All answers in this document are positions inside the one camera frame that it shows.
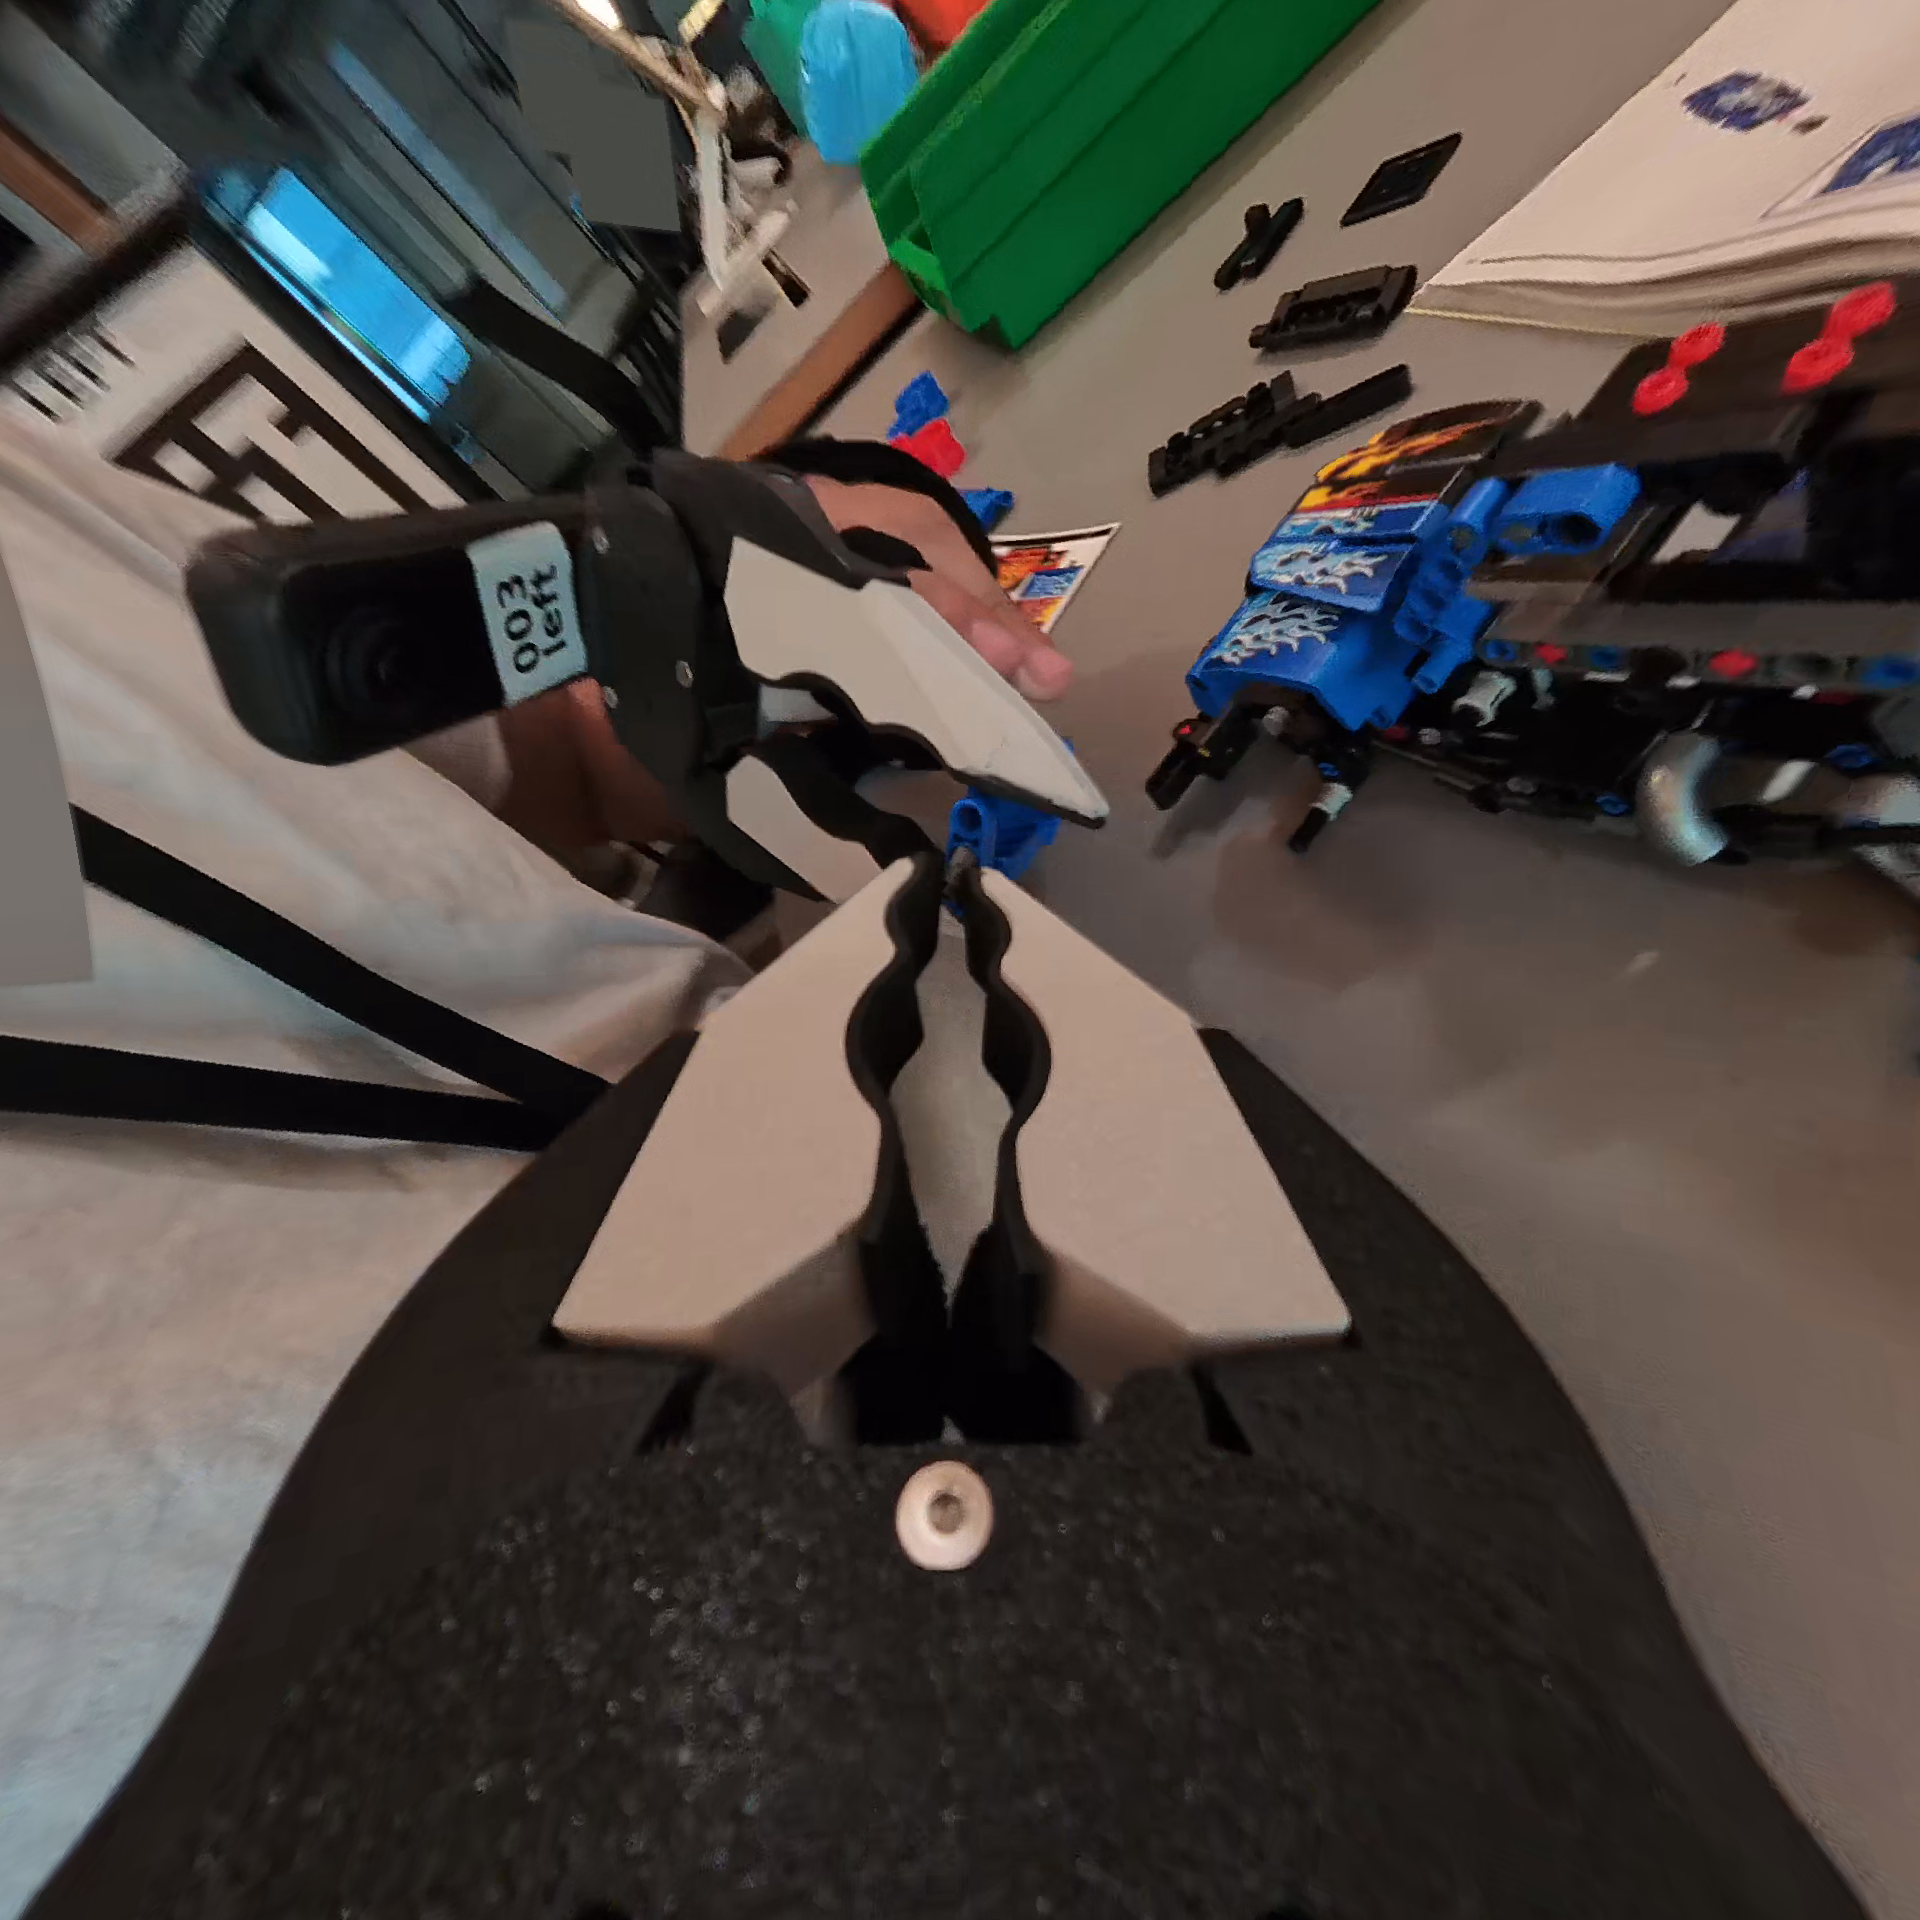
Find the person's left hand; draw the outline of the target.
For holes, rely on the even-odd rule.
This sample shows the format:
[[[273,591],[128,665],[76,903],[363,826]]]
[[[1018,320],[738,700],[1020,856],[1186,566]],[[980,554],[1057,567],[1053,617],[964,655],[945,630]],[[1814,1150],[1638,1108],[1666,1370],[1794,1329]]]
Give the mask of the person's left hand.
[[[912,546],[924,560],[908,572],[912,593],[1030,704],[1068,691],[1073,664],[1000,591],[984,530],[960,496],[948,508],[945,496],[924,489],[848,486],[827,476],[809,476],[806,487],[844,539],[864,528]]]

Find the green plastic bin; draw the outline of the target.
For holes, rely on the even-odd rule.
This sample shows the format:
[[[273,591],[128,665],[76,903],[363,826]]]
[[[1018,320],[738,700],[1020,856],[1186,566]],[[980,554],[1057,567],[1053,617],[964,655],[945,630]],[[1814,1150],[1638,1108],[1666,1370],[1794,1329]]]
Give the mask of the green plastic bin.
[[[922,305],[1016,351],[1373,2],[994,2],[864,147]]]

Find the blue lego panel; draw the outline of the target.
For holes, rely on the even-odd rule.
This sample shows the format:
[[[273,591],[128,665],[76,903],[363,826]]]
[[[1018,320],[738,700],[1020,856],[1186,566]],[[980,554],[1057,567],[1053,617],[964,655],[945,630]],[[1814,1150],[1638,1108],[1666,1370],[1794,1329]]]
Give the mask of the blue lego panel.
[[[1064,822],[984,790],[952,804],[946,859],[972,858],[986,874],[1022,880],[1057,842]]]

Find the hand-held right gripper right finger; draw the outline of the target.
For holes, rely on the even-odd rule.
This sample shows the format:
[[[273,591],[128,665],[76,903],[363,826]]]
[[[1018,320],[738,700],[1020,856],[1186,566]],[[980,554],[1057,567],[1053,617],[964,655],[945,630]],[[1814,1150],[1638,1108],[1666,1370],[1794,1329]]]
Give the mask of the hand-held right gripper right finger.
[[[1005,1120],[952,1305],[954,1426],[1064,1444],[1137,1376],[1342,1343],[1353,1312],[1211,1036],[994,872],[957,920]]]

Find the light blue plastic bag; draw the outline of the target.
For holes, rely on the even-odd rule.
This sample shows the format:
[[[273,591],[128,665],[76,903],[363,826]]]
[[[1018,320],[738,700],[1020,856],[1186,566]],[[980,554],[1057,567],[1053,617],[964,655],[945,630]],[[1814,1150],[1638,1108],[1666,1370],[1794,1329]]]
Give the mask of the light blue plastic bag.
[[[801,107],[827,164],[857,164],[922,80],[914,41],[880,2],[821,2],[801,32]]]

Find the black lego connector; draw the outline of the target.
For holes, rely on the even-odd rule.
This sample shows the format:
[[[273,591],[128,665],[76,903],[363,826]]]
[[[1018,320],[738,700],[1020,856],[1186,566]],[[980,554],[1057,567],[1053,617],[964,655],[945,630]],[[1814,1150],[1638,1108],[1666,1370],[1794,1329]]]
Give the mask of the black lego connector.
[[[1230,292],[1235,287],[1258,281],[1284,249],[1306,217],[1306,199],[1284,199],[1275,207],[1258,202],[1242,216],[1236,247],[1213,272],[1213,289]]]

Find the lego sticker sheet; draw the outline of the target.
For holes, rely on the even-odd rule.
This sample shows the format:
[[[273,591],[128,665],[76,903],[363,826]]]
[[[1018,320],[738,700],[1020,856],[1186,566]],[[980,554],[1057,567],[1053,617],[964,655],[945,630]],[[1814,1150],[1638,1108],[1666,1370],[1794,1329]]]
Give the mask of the lego sticker sheet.
[[[1118,521],[1059,535],[990,535],[997,586],[1044,635],[1084,588],[1121,530]]]

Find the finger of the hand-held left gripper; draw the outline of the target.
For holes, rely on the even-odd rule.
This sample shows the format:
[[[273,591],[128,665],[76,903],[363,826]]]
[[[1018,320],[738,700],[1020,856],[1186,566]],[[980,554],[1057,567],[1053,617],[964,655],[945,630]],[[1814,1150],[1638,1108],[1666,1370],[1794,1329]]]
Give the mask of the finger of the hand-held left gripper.
[[[707,748],[705,847],[745,880],[830,905],[900,859],[939,864],[925,830],[864,801],[816,737]]]
[[[873,734],[909,737],[972,786],[1075,823],[1112,807],[1066,740],[904,584],[844,586],[737,538],[726,625],[768,689],[830,692]]]

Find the white lego instruction booklet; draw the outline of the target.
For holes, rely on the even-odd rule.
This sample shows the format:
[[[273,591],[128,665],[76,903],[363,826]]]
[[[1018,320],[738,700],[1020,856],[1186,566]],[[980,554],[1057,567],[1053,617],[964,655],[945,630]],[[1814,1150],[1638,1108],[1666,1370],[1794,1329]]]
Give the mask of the white lego instruction booklet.
[[[1918,4],[1741,2],[1411,308],[1651,338],[1916,275]]]

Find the black lego beam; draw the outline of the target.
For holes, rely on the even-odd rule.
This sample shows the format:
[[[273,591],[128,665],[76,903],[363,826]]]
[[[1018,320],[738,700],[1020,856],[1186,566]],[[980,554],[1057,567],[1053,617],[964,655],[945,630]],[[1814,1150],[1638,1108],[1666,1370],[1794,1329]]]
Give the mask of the black lego beam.
[[[1280,425],[1280,443],[1284,448],[1306,448],[1310,443],[1345,435],[1368,422],[1400,409],[1413,391],[1411,370],[1406,363],[1373,372],[1345,391],[1326,398],[1302,398]]]
[[[1210,473],[1235,476],[1288,448],[1322,403],[1317,391],[1300,393],[1290,372],[1258,382],[1156,446],[1145,465],[1147,491],[1164,498]]]

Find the blue black lego truck model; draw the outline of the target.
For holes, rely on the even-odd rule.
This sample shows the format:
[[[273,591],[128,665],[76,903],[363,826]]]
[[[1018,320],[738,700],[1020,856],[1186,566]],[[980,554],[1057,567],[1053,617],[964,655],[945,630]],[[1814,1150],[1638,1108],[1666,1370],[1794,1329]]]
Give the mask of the blue black lego truck model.
[[[1337,456],[1245,569],[1145,782],[1268,738],[1681,868],[1858,858],[1916,895],[1918,292],[1858,284],[1629,351],[1572,414],[1473,401]]]

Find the black lego frame piece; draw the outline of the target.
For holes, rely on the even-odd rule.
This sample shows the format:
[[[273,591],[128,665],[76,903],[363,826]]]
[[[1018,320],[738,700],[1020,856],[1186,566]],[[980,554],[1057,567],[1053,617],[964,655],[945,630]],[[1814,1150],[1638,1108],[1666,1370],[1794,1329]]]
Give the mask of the black lego frame piece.
[[[1251,329],[1249,347],[1283,354],[1373,342],[1395,324],[1418,287],[1419,268],[1411,264],[1310,280]]]

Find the person's left forearm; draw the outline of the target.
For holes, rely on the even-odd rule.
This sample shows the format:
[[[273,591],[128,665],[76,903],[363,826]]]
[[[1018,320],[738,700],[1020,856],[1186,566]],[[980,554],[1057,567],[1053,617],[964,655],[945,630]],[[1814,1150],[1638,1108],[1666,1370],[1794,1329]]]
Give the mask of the person's left forearm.
[[[632,908],[666,903],[661,883],[685,826],[666,786],[620,744],[592,680],[421,738],[422,766],[534,848]]]

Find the black flat lego tile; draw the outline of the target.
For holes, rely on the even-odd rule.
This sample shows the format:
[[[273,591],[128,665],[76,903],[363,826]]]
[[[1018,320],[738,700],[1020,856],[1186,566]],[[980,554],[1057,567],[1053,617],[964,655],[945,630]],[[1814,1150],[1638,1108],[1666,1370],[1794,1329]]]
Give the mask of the black flat lego tile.
[[[1460,148],[1460,142],[1464,136],[1452,132],[1380,161],[1350,207],[1340,216],[1342,228],[1369,225],[1424,202]]]

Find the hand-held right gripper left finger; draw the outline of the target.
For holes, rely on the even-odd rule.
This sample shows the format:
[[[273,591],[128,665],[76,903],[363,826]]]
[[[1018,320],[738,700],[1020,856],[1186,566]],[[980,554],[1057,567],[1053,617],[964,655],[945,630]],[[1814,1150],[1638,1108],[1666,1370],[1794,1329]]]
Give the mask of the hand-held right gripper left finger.
[[[893,1107],[945,868],[912,856],[712,1016],[550,1329],[827,1390],[862,1444],[945,1433],[946,1297]]]

